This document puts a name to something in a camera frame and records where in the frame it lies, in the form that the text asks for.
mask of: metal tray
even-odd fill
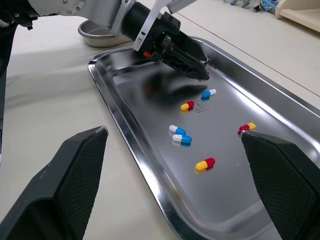
[[[280,240],[252,178],[240,126],[295,143],[320,166],[320,111],[215,45],[208,81],[148,62],[130,47],[94,57],[89,71],[159,208],[184,240]],[[201,100],[206,89],[216,95]],[[186,101],[196,102],[181,112]],[[192,136],[173,142],[169,125]],[[197,162],[214,168],[195,171]]]

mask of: white table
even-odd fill
[[[142,3],[151,7],[153,1],[143,0]],[[186,34],[212,42],[320,108],[320,97],[311,93],[308,78],[302,87],[300,83],[286,77],[285,67],[281,67],[281,72],[268,66],[272,56],[267,59],[262,54],[265,59],[259,59],[261,56],[253,58],[246,53],[249,49],[242,49],[242,45],[232,46],[224,39],[228,37],[230,42],[234,38],[241,43],[243,39],[239,39],[240,36],[230,34],[226,37],[218,29],[218,34],[222,36],[210,33],[215,22],[218,22],[220,30],[223,29],[222,25],[226,29],[230,27],[228,18],[231,16],[228,17],[227,14],[228,11],[234,12],[235,8],[224,5],[225,18],[218,20],[212,12],[206,10],[207,4],[223,6],[225,3],[222,0],[209,3],[208,0],[199,0],[181,11],[181,14],[175,14]],[[212,18],[212,24],[201,23],[199,10],[206,18]],[[65,139],[78,132],[105,125],[109,130],[109,137],[100,186],[84,238],[176,240],[177,237],[158,209],[87,70],[89,60],[103,49],[92,48],[82,42],[77,28],[83,21],[80,17],[44,17],[34,22],[32,31],[22,27],[17,29],[6,86],[0,168],[0,220],[5,217],[30,179],[52,159]],[[300,29],[297,31],[308,39],[308,33]],[[286,64],[293,61],[286,54],[282,55],[282,59]],[[304,68],[303,63],[302,66],[300,70],[303,74],[313,79],[314,71],[310,69],[314,68],[310,66],[308,75],[308,69]],[[113,168],[115,161],[118,168]],[[128,193],[131,195],[129,199],[125,197]]]

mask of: pill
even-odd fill
[[[250,122],[246,125],[243,125],[239,128],[240,131],[251,131],[252,129],[254,129],[256,127],[256,125],[253,122]]]
[[[216,163],[216,160],[214,158],[210,157],[210,158],[207,158],[206,160],[198,162],[195,165],[195,169],[197,169],[198,171],[201,171],[202,169],[212,167],[215,163]]]
[[[175,134],[186,135],[186,131],[184,129],[182,129],[181,127],[177,127],[175,125],[170,125],[169,130],[171,132],[174,132]]]
[[[194,101],[188,101],[188,102],[182,104],[180,108],[182,111],[184,111],[184,110],[192,108],[194,105],[195,105]]]
[[[181,135],[181,134],[175,134],[172,136],[172,140],[176,142],[181,142],[181,143],[191,143],[192,138],[187,135]]]
[[[215,95],[216,93],[217,93],[217,90],[211,89],[211,90],[208,90],[208,91],[204,91],[204,92],[202,93],[202,97],[208,98],[208,97],[210,97],[210,96],[212,96],[212,95]]]

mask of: red and yellow capsule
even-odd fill
[[[182,111],[185,111],[192,108],[194,105],[195,105],[194,101],[187,101],[186,103],[182,104],[180,108]]]
[[[207,169],[212,167],[216,163],[216,160],[212,157],[207,158],[206,160],[200,161],[195,165],[195,169],[201,171],[203,169]]]
[[[256,125],[253,122],[250,122],[246,125],[243,125],[239,128],[238,134],[241,134],[242,131],[251,131],[256,128]]]

